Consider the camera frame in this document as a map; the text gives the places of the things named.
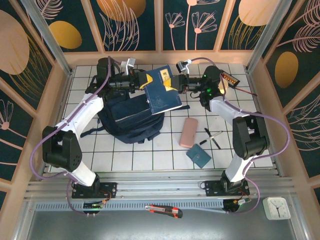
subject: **navy backpack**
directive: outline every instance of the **navy backpack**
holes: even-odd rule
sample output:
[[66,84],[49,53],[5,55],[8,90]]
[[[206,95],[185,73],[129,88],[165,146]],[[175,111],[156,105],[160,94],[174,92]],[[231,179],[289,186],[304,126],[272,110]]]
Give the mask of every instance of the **navy backpack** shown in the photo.
[[[86,93],[94,92],[97,84],[93,77]],[[106,130],[125,144],[143,144],[160,134],[164,124],[165,113],[152,115],[146,94],[130,98],[128,90],[117,90],[109,94],[101,94],[103,109],[97,113],[102,127],[83,132],[80,137],[95,131]]]

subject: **book cover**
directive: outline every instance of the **book cover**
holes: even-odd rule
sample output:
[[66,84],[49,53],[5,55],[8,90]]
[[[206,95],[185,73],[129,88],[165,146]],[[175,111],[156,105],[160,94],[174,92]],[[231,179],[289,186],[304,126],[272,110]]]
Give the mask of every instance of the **book cover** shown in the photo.
[[171,86],[172,72],[169,65],[146,71],[152,82],[144,87],[152,114],[160,114],[182,106],[179,93]]

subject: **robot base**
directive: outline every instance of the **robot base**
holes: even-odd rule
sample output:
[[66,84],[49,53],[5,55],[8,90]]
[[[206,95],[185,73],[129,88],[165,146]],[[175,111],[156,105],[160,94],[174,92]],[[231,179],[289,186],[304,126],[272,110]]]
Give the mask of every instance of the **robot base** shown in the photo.
[[204,187],[207,197],[223,197],[223,196],[242,196],[242,192],[245,195],[250,195],[248,182],[242,179],[239,182],[230,182],[223,171],[221,180],[205,181]]
[[73,199],[114,199],[117,194],[116,182],[100,182],[98,191],[92,191],[88,187],[80,184],[73,186],[72,195]]

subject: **metal base plate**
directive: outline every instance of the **metal base plate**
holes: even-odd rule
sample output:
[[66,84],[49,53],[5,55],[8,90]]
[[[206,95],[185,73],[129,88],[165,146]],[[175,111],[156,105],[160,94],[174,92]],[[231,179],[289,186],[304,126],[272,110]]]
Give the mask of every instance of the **metal base plate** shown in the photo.
[[[243,181],[242,187],[239,187],[245,194],[250,195],[248,182],[245,180]],[[207,197],[223,197],[223,196],[237,196],[241,197],[242,192],[236,188],[234,191],[225,192],[221,181],[205,181],[204,187],[202,188],[205,190],[205,194]]]
[[110,198],[110,194],[112,199],[116,197],[116,182],[101,182],[98,194],[93,194],[92,192],[84,190],[83,188],[81,188],[81,186],[75,184],[71,197],[73,199],[106,199]]

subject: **alarm clock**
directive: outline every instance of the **alarm clock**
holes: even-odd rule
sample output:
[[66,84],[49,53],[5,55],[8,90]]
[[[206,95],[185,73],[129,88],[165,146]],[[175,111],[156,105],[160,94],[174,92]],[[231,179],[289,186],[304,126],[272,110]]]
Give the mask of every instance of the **alarm clock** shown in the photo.
[[290,211],[286,199],[280,196],[270,196],[263,201],[266,218],[269,220],[290,219]]

